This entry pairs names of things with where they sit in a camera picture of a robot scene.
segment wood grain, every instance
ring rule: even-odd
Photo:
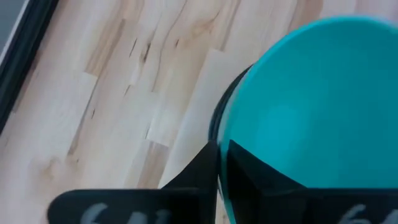
[[[165,185],[236,75],[290,31],[348,14],[397,24],[398,0],[60,0],[0,136],[2,223],[46,223],[66,190]]]

